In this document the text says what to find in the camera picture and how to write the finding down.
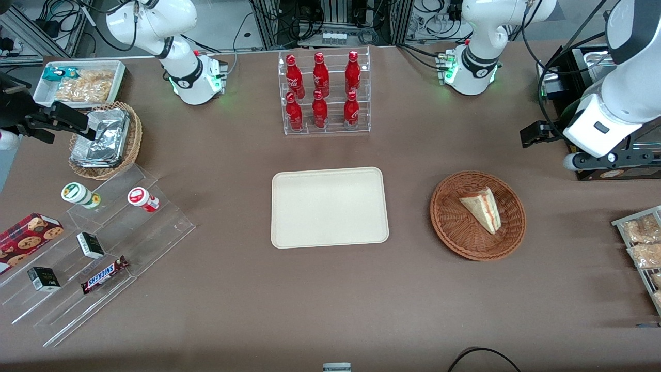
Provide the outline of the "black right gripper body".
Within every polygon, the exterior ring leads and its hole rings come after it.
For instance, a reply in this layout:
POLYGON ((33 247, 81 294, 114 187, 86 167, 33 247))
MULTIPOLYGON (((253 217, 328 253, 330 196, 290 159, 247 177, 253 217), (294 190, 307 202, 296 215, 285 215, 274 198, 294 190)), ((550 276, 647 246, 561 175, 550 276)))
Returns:
POLYGON ((38 113, 38 104, 30 93, 31 83, 1 73, 1 128, 20 134, 19 125, 26 117, 38 113))

